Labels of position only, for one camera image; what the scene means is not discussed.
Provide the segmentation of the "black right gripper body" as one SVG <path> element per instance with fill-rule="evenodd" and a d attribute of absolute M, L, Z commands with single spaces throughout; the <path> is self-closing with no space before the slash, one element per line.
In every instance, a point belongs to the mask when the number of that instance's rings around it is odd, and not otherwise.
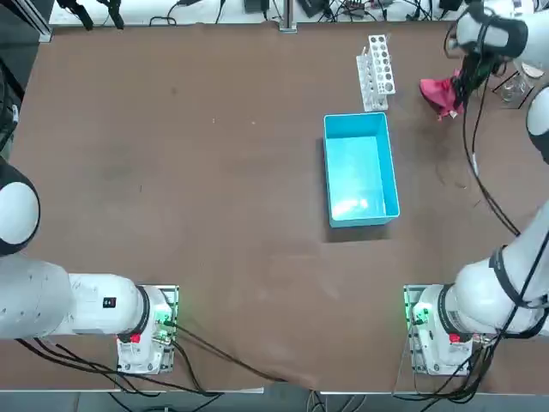
<path fill-rule="evenodd" d="M 460 71 L 460 91 L 471 94 L 490 76 L 494 66 L 492 53 L 469 53 L 463 57 Z"/>

